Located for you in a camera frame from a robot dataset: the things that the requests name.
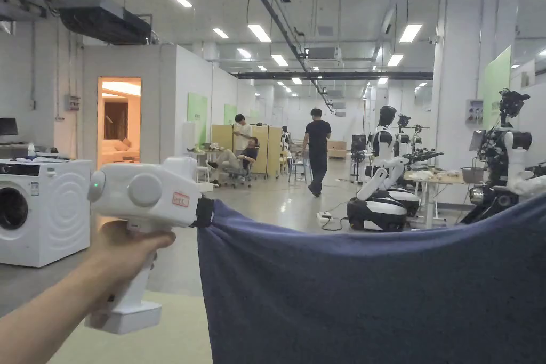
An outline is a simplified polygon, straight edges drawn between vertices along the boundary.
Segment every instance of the person standing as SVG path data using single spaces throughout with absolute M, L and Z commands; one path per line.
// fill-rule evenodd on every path
M 235 135 L 234 150 L 235 156 L 238 157 L 246 150 L 248 140 L 252 138 L 252 126 L 246 122 L 243 114 L 237 114 L 235 122 L 238 126 L 233 127 L 233 134 Z
M 320 197 L 322 192 L 322 180 L 326 175 L 328 165 L 328 144 L 327 140 L 332 136 L 330 124 L 322 120 L 322 111 L 315 108 L 311 111 L 313 121 L 305 128 L 302 149 L 309 144 L 309 162 L 313 173 L 313 181 L 308 186 L 315 197 Z

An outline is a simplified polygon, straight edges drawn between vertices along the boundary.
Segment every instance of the green panel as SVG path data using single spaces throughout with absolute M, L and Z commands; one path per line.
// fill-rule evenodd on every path
M 224 125 L 233 125 L 237 115 L 237 106 L 224 104 Z
M 500 118 L 499 103 L 504 88 L 510 87 L 511 46 L 504 50 L 485 68 L 478 87 L 478 98 L 483 99 L 483 124 L 485 129 L 495 127 Z
M 195 93 L 188 93 L 188 121 L 196 123 L 198 143 L 206 142 L 206 119 L 208 98 Z

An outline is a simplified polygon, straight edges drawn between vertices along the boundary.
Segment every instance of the washing machine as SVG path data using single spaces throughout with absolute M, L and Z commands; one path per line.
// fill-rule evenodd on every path
M 41 268 L 89 247 L 91 161 L 0 159 L 0 263 Z

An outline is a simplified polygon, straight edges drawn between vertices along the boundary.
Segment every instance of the hand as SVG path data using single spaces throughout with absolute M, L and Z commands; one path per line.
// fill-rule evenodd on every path
M 84 265 L 102 274 L 111 290 L 133 279 L 150 255 L 175 240 L 173 232 L 135 234 L 127 230 L 126 221 L 109 222 L 99 229 Z

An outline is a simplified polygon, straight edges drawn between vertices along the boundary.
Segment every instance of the red label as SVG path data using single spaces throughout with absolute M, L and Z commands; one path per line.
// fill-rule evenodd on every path
M 189 206 L 189 197 L 180 192 L 175 192 L 173 195 L 173 204 L 187 208 Z

